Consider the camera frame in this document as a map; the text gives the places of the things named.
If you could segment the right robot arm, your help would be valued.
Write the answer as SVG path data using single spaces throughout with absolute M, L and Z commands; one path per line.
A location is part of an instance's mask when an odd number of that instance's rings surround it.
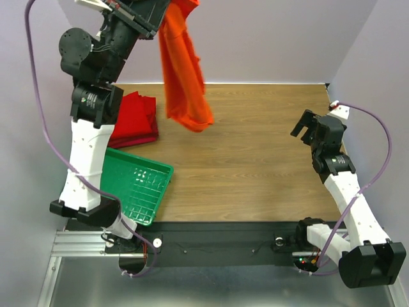
M 306 109 L 291 135 L 311 148 L 312 164 L 334 199 L 341 217 L 334 227 L 307 217 L 298 222 L 294 242 L 327 256 L 348 288 L 392 285 L 406 258 L 406 249 L 380 226 L 359 186 L 352 160 L 341 151 L 349 107 L 336 104 L 325 116 Z

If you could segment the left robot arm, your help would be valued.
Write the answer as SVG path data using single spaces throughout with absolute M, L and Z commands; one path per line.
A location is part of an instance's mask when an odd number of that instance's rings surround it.
M 117 87 L 126 60 L 138 39 L 151 40 L 169 1 L 81 1 L 98 10 L 104 22 L 96 36 L 81 28 L 59 40 L 61 69 L 73 78 L 72 147 L 64 188 L 50 211 L 101 227 L 120 237 L 129 252 L 142 245 L 137 225 L 121 212 L 120 202 L 100 192 L 109 139 L 118 120 L 123 90 Z

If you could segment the orange t shirt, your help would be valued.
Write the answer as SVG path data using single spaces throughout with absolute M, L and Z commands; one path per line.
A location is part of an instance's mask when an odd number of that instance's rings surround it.
M 192 132 L 214 123 L 187 18 L 199 1 L 171 1 L 158 32 L 166 115 Z

